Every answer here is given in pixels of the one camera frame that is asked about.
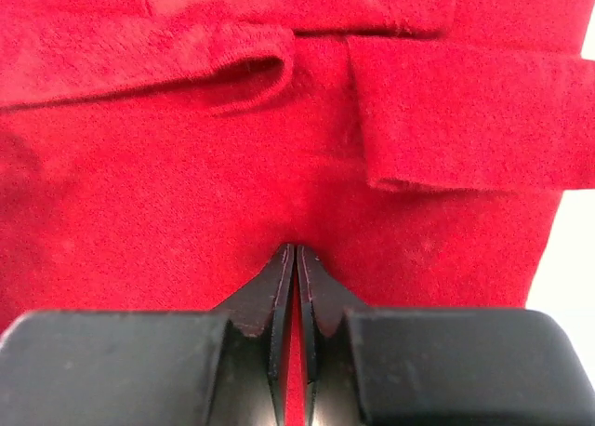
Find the black clamp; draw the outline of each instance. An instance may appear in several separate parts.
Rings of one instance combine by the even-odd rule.
[[[595,424],[544,314],[371,308],[291,245],[210,312],[21,317],[0,341],[0,424],[283,425],[294,286],[308,425]]]

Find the red cloth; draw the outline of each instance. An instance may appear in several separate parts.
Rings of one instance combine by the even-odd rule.
[[[373,304],[520,306],[595,187],[593,0],[0,5],[0,328],[209,309],[283,242]]]

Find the red felt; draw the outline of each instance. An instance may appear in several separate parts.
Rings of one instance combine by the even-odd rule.
[[[373,304],[523,305],[593,186],[592,4],[0,0],[0,328],[209,309],[283,242]]]

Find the fabric fold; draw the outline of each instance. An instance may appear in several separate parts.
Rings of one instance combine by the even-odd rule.
[[[0,108],[192,87],[198,113],[254,108],[291,81],[294,35],[279,26],[182,18],[2,16]]]
[[[277,23],[296,31],[447,32],[456,0],[147,0],[154,15]]]
[[[595,187],[595,62],[440,41],[349,44],[372,186]]]

